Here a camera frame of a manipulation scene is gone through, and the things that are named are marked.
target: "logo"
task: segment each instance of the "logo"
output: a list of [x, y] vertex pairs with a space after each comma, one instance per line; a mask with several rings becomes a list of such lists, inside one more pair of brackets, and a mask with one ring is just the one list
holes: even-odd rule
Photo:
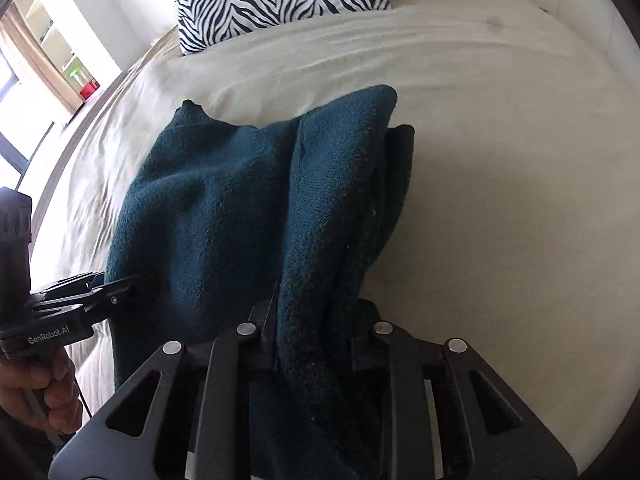
[[69, 327], [68, 326], [63, 326], [62, 328], [57, 328], [55, 330], [53, 330], [52, 332], [43, 332], [40, 335], [37, 335], [35, 337], [30, 337], [27, 339], [27, 341], [29, 342], [30, 345], [35, 345], [36, 343], [42, 343], [43, 341], [46, 341], [47, 339], [53, 339], [56, 337], [60, 337], [63, 334], [68, 334], [69, 333]]

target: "beige curtain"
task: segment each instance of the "beige curtain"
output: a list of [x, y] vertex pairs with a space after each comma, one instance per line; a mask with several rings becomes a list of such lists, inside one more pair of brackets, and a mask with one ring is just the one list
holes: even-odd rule
[[59, 122], [66, 123], [84, 102], [49, 60], [15, 4], [0, 20], [0, 50], [15, 75], [48, 99]]

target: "mattress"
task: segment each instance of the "mattress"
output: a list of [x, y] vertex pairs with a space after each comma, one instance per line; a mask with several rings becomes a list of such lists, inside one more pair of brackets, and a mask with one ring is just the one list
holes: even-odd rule
[[[184, 99], [262, 126], [373, 84], [416, 129], [396, 232], [362, 295], [414, 336], [466, 339], [584, 469], [640, 386], [640, 101], [527, 0], [391, 0], [182, 57], [175, 31], [88, 129], [33, 247], [33, 283], [101, 270], [127, 187]], [[92, 408], [108, 326], [72, 346]]]

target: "window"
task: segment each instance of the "window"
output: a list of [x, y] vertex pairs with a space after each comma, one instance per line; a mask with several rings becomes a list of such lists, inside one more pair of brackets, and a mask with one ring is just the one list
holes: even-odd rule
[[0, 51], [0, 187], [20, 184], [39, 142], [53, 126], [50, 115], [34, 110], [36, 106]]

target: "human hand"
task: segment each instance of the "human hand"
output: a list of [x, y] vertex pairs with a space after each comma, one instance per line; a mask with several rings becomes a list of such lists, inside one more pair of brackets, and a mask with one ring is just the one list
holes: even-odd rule
[[[48, 367], [0, 357], [0, 406], [32, 428], [74, 433], [82, 425], [82, 404], [75, 376], [76, 367], [64, 348], [54, 352]], [[23, 388], [44, 389], [44, 401], [50, 408], [47, 421], [41, 420], [29, 407]]]

